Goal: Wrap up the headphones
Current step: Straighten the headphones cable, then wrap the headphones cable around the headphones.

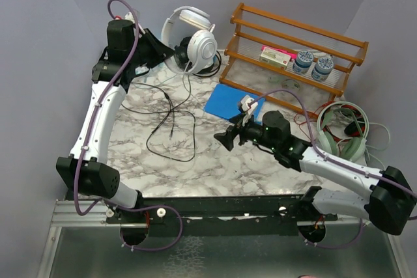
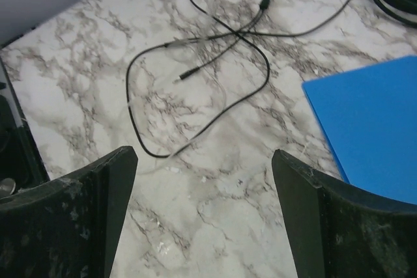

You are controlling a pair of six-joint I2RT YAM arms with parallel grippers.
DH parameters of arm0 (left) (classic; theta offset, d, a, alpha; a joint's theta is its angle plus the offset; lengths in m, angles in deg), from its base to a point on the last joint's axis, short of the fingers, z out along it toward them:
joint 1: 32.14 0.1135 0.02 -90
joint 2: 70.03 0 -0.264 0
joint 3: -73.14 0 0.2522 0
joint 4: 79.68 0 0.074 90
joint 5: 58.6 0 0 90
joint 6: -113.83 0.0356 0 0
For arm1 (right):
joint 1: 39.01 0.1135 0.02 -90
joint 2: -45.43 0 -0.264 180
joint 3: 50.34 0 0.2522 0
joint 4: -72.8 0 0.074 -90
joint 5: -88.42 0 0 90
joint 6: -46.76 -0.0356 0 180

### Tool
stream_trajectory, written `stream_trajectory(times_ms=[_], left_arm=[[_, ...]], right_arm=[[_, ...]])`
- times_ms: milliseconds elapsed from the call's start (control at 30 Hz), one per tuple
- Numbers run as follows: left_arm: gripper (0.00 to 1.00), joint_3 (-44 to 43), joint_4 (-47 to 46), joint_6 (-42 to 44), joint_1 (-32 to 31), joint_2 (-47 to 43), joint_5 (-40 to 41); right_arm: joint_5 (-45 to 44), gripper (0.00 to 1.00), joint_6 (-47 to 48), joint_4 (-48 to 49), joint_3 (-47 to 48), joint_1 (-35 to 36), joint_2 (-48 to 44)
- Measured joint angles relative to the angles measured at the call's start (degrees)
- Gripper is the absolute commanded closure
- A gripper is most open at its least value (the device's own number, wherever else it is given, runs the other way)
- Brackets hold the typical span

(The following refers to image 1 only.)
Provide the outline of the white over-ear headphones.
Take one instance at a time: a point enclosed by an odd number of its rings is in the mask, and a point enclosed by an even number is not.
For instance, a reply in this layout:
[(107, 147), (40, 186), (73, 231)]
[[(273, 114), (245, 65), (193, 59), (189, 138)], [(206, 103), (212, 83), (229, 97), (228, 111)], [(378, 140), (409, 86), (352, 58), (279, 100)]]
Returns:
[(213, 35), (215, 25), (209, 18), (209, 14), (198, 8), (182, 6), (176, 8), (165, 20), (160, 39), (167, 46), (176, 21), (183, 21), (197, 29), (187, 44), (173, 48), (174, 56), (164, 61), (172, 72), (183, 75), (198, 74), (214, 64), (218, 44)]

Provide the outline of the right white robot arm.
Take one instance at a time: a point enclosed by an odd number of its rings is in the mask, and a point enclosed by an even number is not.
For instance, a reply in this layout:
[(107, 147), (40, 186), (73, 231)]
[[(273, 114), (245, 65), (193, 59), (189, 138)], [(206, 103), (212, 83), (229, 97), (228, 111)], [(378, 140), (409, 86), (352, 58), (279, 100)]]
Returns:
[(345, 188), (345, 191), (318, 189), (302, 201), (299, 212), (304, 219), (314, 220), (321, 214), (349, 215), (398, 236), (416, 206), (416, 194), (399, 169), (388, 166), (380, 170), (331, 156), (293, 135), (289, 121), (279, 111), (265, 113), (261, 124), (241, 113), (214, 138), (227, 150), (233, 149), (236, 138), (240, 145), (250, 141), (268, 149), (286, 168), (321, 176)]

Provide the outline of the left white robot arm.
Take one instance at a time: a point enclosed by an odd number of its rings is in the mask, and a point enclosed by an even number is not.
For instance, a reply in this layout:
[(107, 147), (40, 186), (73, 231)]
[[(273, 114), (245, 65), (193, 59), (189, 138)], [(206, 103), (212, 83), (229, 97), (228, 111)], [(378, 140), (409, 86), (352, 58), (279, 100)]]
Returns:
[(56, 169), (75, 196), (93, 196), (121, 208), (129, 222), (143, 217), (140, 191), (121, 182), (118, 170), (107, 165), (108, 146), (116, 114), (139, 67), (154, 68), (173, 56), (148, 29), (137, 31), (129, 20), (112, 20), (108, 45), (92, 70), (91, 101), (82, 129), (67, 157)]

